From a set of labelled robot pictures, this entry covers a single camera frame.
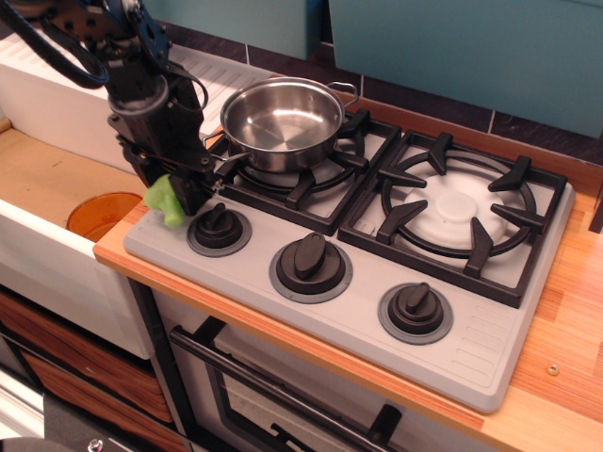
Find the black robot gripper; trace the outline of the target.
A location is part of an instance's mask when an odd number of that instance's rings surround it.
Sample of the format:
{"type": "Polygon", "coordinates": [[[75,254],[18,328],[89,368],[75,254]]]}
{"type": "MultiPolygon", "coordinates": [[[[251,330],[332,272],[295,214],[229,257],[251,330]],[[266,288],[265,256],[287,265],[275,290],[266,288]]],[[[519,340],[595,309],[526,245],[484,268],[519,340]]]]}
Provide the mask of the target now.
{"type": "Polygon", "coordinates": [[[122,155],[146,187],[170,174],[171,188],[191,217],[219,190],[221,178],[200,139],[207,91],[189,74],[117,76],[107,85],[108,123],[122,155]]]}

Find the black blue robot arm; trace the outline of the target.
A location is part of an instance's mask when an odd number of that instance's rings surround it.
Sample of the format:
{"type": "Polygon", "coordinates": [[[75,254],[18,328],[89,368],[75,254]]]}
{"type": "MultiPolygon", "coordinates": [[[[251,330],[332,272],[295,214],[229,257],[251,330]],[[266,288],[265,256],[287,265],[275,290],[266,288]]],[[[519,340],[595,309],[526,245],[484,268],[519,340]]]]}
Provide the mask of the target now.
{"type": "Polygon", "coordinates": [[[167,183],[195,215],[212,198],[215,162],[200,129],[205,85],[170,58],[171,41],[141,1],[4,1],[1,19],[55,71],[104,88],[124,158],[149,188],[167,183]]]}

